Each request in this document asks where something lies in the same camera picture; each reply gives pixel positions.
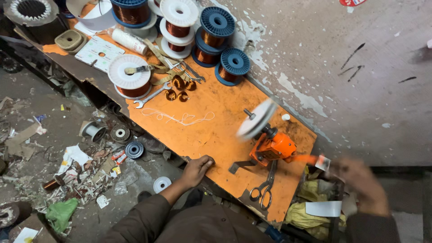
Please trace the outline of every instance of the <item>green plastic bag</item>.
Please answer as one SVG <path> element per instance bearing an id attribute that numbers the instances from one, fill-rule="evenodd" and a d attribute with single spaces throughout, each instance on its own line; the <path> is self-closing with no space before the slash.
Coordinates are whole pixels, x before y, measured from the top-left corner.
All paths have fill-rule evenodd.
<path id="1" fill-rule="evenodd" d="M 71 198 L 66 202 L 56 202 L 48 207 L 45 217 L 51 220 L 54 230 L 61 233 L 69 226 L 69 218 L 77 206 L 78 199 L 76 198 Z"/>

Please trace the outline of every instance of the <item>orange workbench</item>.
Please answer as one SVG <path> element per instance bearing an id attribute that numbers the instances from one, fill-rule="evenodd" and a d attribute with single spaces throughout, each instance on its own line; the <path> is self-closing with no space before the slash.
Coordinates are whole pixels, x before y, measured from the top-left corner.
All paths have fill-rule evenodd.
<path id="1" fill-rule="evenodd" d="M 70 21 L 71 26 L 76 23 L 75 21 Z M 114 42 L 108 35 L 98 36 L 124 49 L 126 54 L 135 54 Z M 185 123 L 204 118 L 209 112 L 214 113 L 212 120 L 183 126 L 178 122 L 169 120 L 169 118 L 160 120 L 157 115 L 143 115 L 142 112 L 151 113 L 152 111 L 136 109 L 137 104 L 133 104 L 133 100 L 125 99 L 116 93 L 114 85 L 108 79 L 107 74 L 80 62 L 74 56 L 67 55 L 56 45 L 41 46 L 32 41 L 30 42 L 70 75 L 82 82 L 92 84 L 107 94 L 122 107 L 121 112 L 147 130 L 152 136 L 159 139 L 176 154 L 189 156 L 192 159 L 205 154 L 212 156 L 216 161 L 216 165 L 209 169 L 206 176 L 258 216 L 267 220 L 276 228 L 280 228 L 302 176 L 305 163 L 292 162 L 288 164 L 283 161 L 278 163 L 274 184 L 271 189 L 273 195 L 272 204 L 267 211 L 260 209 L 258 201 L 251 202 L 249 200 L 249 191 L 267 179 L 267 168 L 254 166 L 250 167 L 250 171 L 240 168 L 235 175 L 228 171 L 233 162 L 249 160 L 248 154 L 254 145 L 252 141 L 238 140 L 235 135 L 240 124 L 246 118 L 243 109 L 253 110 L 268 98 L 249 81 L 244 79 L 237 86 L 224 86 L 215 78 L 214 68 L 201 67 L 195 64 L 191 57 L 185 59 L 185 62 L 198 74 L 205 77 L 206 82 L 197 83 L 195 91 L 187 91 L 190 99 L 186 102 L 180 102 L 178 99 L 168 101 L 162 92 L 144 105 L 144 108 L 156 109 L 177 119 L 181 119 L 184 113 L 195 116 L 193 119 L 185 121 Z M 160 79 L 164 76 L 166 74 L 155 74 L 152 78 Z M 154 86 L 150 93 L 158 88 L 159 86 Z M 310 154 L 317 137 L 316 134 L 292 116 L 289 121 L 283 121 L 281 116 L 286 113 L 282 107 L 278 106 L 275 115 L 270 120 L 270 124 L 291 137 L 297 145 L 298 154 Z"/>

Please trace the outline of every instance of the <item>wrench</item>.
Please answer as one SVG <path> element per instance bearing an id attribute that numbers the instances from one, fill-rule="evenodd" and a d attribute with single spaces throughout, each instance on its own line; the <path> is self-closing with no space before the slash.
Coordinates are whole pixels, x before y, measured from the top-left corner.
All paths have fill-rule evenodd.
<path id="1" fill-rule="evenodd" d="M 184 69 L 181 67 L 181 64 L 177 65 L 176 68 L 180 69 L 181 71 L 184 71 Z M 199 84 L 201 84 L 200 79 L 192 78 L 187 72 L 184 72 L 186 76 L 188 76 L 192 81 L 197 81 Z"/>
<path id="2" fill-rule="evenodd" d="M 189 65 L 187 65 L 184 61 L 181 62 L 181 64 L 183 64 L 186 69 L 188 69 L 189 71 L 191 71 L 191 73 L 197 78 L 197 79 L 202 79 L 204 80 L 204 82 L 206 81 L 206 79 L 203 76 L 198 75 Z"/>
<path id="3" fill-rule="evenodd" d="M 158 95 L 160 92 L 162 92 L 164 90 L 170 90 L 170 89 L 172 89 L 172 87 L 168 87 L 168 83 L 169 82 L 165 82 L 160 89 L 156 90 L 154 93 L 152 93 L 151 95 L 147 96 L 147 98 L 145 98 L 143 100 L 140 100 L 140 99 L 134 100 L 134 103 L 139 103 L 139 105 L 136 108 L 137 109 L 141 109 L 147 101 L 151 100 L 153 97 L 155 97 L 156 95 Z"/>

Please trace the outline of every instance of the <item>metal bracket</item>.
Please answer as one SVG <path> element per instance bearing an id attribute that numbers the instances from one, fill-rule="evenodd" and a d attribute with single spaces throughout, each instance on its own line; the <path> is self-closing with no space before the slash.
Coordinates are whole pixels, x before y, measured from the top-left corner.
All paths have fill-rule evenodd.
<path id="1" fill-rule="evenodd" d="M 255 160 L 237 161 L 232 163 L 228 171 L 234 175 L 240 167 L 255 165 L 257 165 L 257 162 Z"/>

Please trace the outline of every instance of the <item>small copper coil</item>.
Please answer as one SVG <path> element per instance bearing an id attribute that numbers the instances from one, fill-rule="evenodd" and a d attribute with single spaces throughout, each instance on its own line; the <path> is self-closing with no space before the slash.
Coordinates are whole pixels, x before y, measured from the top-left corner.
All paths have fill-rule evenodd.
<path id="1" fill-rule="evenodd" d="M 165 97 L 167 100 L 173 101 L 173 100 L 175 100 L 175 98 L 177 98 L 177 95 L 175 94 L 174 90 L 166 90 L 165 91 Z"/>
<path id="2" fill-rule="evenodd" d="M 64 185 L 64 181 L 63 181 L 63 179 L 62 179 L 59 175 L 57 175 L 57 176 L 55 176 L 54 179 L 52 179 L 51 181 L 49 181 L 49 182 L 43 184 L 43 185 L 42 185 L 42 188 L 43 188 L 45 191 L 47 191 L 47 192 L 51 192 L 51 191 L 53 191 L 54 189 L 56 189 L 56 188 L 58 188 L 58 187 L 60 187 L 60 186 L 63 186 L 63 185 Z"/>
<path id="3" fill-rule="evenodd" d="M 201 32 L 201 38 L 203 39 L 204 43 L 211 47 L 219 47 L 225 40 L 225 38 L 214 37 L 209 33 L 205 32 L 204 30 Z"/>
<path id="4" fill-rule="evenodd" d="M 121 8 L 113 4 L 112 9 L 114 11 L 114 14 L 119 18 L 119 20 L 127 24 L 141 24 L 148 20 L 150 17 L 150 8 L 147 3 L 135 9 Z"/>
<path id="5" fill-rule="evenodd" d="M 168 46 L 171 50 L 177 51 L 177 52 L 182 51 L 186 48 L 186 46 L 178 46 L 178 45 L 171 44 L 169 42 L 168 42 Z"/>
<path id="6" fill-rule="evenodd" d="M 186 102 L 188 100 L 188 96 L 185 91 L 181 91 L 180 93 L 178 93 L 177 97 L 178 100 L 180 100 L 181 102 Z"/>
<path id="7" fill-rule="evenodd" d="M 150 82 L 147 82 L 146 84 L 144 84 L 144 86 L 134 90 L 123 89 L 117 86 L 117 89 L 121 94 L 129 97 L 139 97 L 145 94 L 149 90 L 149 88 L 150 88 Z"/>
<path id="8" fill-rule="evenodd" d="M 189 27 L 178 27 L 178 26 L 171 24 L 168 21 L 166 22 L 165 26 L 166 26 L 166 30 L 168 31 L 168 33 L 170 33 L 172 36 L 179 37 L 179 38 L 187 36 L 189 34 L 190 29 L 191 29 L 190 26 Z"/>
<path id="9" fill-rule="evenodd" d="M 205 63 L 205 64 L 214 64 L 219 61 L 220 55 L 208 55 L 205 54 L 202 50 L 200 50 L 198 47 L 195 48 L 195 57 L 197 57 L 198 61 Z"/>
<path id="10" fill-rule="evenodd" d="M 194 91 L 197 89 L 197 83 L 195 81 L 189 80 L 186 82 L 186 89 L 189 91 Z"/>
<path id="11" fill-rule="evenodd" d="M 178 90 L 183 90 L 186 87 L 184 80 L 179 75 L 175 75 L 172 78 L 172 85 L 174 85 Z"/>
<path id="12" fill-rule="evenodd" d="M 218 72 L 219 72 L 220 77 L 223 80 L 228 81 L 228 82 L 235 82 L 238 78 L 237 75 L 230 74 L 227 70 L 225 70 L 225 68 L 223 68 L 222 65 L 219 66 Z"/>

